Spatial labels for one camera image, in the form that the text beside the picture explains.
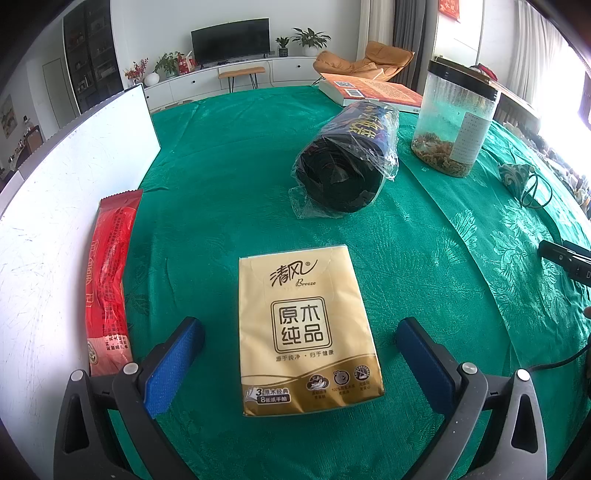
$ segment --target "green plant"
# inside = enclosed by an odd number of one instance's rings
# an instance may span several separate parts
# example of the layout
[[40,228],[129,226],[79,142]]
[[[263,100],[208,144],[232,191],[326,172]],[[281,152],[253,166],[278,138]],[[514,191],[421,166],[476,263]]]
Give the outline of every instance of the green plant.
[[275,41],[279,44],[280,48],[287,48],[287,44],[290,42],[289,37],[277,37]]
[[300,28],[294,28],[297,32],[292,38],[294,41],[301,44],[302,47],[318,47],[325,48],[329,40],[332,40],[328,35],[322,35],[324,32],[315,33],[314,30],[308,28],[308,30],[302,30]]
[[166,73],[178,73],[178,54],[178,51],[163,54],[156,62],[156,65],[154,66],[154,71],[156,72],[157,70],[161,69],[164,70]]

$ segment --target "jar label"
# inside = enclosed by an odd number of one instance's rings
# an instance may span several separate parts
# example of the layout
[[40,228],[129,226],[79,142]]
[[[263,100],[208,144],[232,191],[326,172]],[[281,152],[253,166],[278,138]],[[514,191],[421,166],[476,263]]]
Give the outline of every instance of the jar label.
[[490,125],[490,120],[466,112],[449,158],[460,163],[474,163]]

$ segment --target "red flowers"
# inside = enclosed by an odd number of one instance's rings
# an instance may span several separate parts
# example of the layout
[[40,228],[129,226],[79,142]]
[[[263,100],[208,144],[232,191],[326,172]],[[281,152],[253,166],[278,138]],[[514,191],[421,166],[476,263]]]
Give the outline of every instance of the red flowers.
[[134,62],[134,67],[131,70],[127,70],[125,72],[125,76],[129,79],[137,79],[142,80],[144,78],[144,73],[146,71],[146,66],[148,65],[148,59],[142,59],[139,65]]

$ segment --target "screw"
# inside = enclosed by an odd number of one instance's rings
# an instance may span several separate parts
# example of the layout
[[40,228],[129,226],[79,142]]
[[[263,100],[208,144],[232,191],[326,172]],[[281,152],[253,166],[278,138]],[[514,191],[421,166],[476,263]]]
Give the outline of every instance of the screw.
[[462,370],[464,370],[464,372],[468,375],[474,375],[476,372],[478,372],[476,365],[471,364],[470,362],[462,364]]
[[123,367],[123,373],[125,375],[133,375],[136,374],[139,370],[139,366],[135,362],[131,362]]
[[517,377],[524,382],[528,382],[530,380],[530,373],[527,370],[520,368],[517,371]]
[[84,372],[82,370],[75,370],[72,372],[70,376],[70,378],[74,382],[79,382],[80,380],[82,380],[82,377],[84,377]]

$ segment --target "green tablecloth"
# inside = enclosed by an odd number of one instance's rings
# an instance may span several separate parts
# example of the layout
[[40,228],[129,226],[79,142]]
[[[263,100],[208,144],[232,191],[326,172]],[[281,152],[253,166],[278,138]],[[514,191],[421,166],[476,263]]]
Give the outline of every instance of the green tablecloth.
[[[541,239],[591,246],[574,199],[526,147],[493,124],[472,173],[453,179],[410,151],[417,117],[400,116],[400,171],[370,207],[343,219],[297,220],[288,190],[298,152],[340,108],[313,87],[232,93],[153,116],[162,150],[145,176],[124,276],[134,357],[182,319],[206,347],[168,412],[157,417],[183,459],[209,479],[398,479],[443,418],[393,343],[415,316],[459,361],[485,373],[566,358],[589,334],[589,289],[536,255]],[[497,165],[536,164],[554,199],[523,209]],[[346,244],[385,383],[385,397],[305,416],[245,418],[238,347],[238,258]],[[583,358],[533,375],[552,471],[589,405]],[[488,415],[454,472],[468,467]],[[147,478],[126,437],[131,464]]]

